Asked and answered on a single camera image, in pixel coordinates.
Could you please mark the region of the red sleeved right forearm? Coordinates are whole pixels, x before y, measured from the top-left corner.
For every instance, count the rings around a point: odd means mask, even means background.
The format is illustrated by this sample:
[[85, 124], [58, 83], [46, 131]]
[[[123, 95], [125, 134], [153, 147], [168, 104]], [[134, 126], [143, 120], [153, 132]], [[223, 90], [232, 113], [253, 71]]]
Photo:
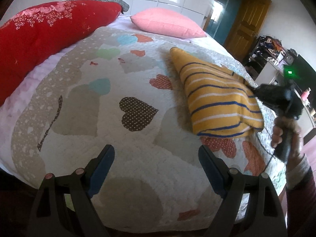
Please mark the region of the red sleeved right forearm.
[[287, 235], [315, 236], [315, 181], [304, 155], [286, 172]]

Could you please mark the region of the right hand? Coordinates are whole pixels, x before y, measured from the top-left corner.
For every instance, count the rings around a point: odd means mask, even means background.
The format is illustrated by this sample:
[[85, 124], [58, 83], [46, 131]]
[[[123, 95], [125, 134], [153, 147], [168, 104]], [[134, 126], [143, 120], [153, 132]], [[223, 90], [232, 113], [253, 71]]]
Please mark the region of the right hand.
[[274, 149], [274, 156], [285, 165], [300, 156], [303, 137], [295, 119], [277, 117], [274, 120], [271, 147]]

